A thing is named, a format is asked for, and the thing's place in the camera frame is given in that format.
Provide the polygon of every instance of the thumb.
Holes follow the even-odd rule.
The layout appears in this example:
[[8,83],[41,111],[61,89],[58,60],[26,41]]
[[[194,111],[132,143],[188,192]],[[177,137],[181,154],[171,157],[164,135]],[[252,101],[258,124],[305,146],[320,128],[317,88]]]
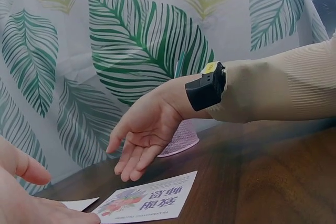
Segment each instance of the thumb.
[[36,185],[45,185],[51,180],[50,173],[41,164],[17,149],[1,135],[0,166],[11,175],[17,175]]
[[45,185],[50,182],[51,174],[35,159],[23,151],[16,149],[16,172],[24,180],[35,185]]

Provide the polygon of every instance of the ribbed knit sleeve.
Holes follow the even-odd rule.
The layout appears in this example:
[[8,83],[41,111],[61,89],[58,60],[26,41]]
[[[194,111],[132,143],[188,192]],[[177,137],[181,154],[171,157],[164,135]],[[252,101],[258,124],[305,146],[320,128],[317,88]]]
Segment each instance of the ribbed knit sleeve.
[[313,120],[336,115],[336,38],[259,60],[224,62],[216,120]]

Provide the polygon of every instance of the finger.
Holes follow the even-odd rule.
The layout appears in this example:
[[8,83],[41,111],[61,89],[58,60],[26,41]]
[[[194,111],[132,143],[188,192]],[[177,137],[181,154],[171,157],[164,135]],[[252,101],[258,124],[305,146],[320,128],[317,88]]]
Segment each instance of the finger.
[[133,170],[130,174],[130,179],[132,181],[137,181],[142,177],[142,175],[145,173],[146,169],[144,170]]
[[128,123],[121,118],[119,123],[114,127],[113,131],[110,134],[110,142],[107,146],[106,152],[112,153],[118,149],[121,144],[121,141],[126,137],[127,133],[131,131]]
[[142,153],[135,170],[142,171],[147,168],[154,161],[156,156],[158,156],[163,151],[163,149],[164,147],[159,145],[153,145],[149,148],[146,148]]
[[38,201],[39,204],[43,204],[45,206],[51,206],[51,207],[63,207],[63,208],[67,208],[66,205],[64,205],[62,202],[60,201],[56,201],[56,200],[50,200],[50,199],[45,199],[45,198],[40,198],[40,197],[35,197],[32,196],[36,201]]
[[35,159],[23,151],[16,150],[16,172],[15,174],[24,180],[36,184],[45,185],[50,182],[51,174]]
[[134,151],[130,157],[130,160],[127,162],[124,170],[121,173],[121,180],[126,182],[130,179],[131,172],[135,169],[137,163],[140,160],[144,148],[140,146],[136,146]]
[[72,209],[66,210],[66,215],[68,216],[70,223],[81,223],[81,224],[100,224],[100,218],[93,212],[79,212]]
[[122,153],[119,159],[119,162],[114,168],[114,173],[116,175],[120,175],[124,170],[128,160],[130,160],[131,154],[133,153],[135,145],[130,143],[129,141],[125,141],[124,147],[122,149]]

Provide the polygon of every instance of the yellow label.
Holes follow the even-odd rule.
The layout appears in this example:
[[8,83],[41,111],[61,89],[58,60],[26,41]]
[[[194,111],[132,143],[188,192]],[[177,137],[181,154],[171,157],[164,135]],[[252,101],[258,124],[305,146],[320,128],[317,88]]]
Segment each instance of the yellow label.
[[203,74],[214,72],[217,67],[217,64],[218,61],[208,63],[203,70]]

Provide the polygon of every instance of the black wrist device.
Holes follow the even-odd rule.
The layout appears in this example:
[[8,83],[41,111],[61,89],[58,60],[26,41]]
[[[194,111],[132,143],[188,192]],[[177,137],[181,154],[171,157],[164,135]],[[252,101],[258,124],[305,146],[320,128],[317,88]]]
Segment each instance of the black wrist device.
[[225,68],[218,62],[213,72],[186,83],[185,91],[193,109],[200,111],[221,102],[225,84]]

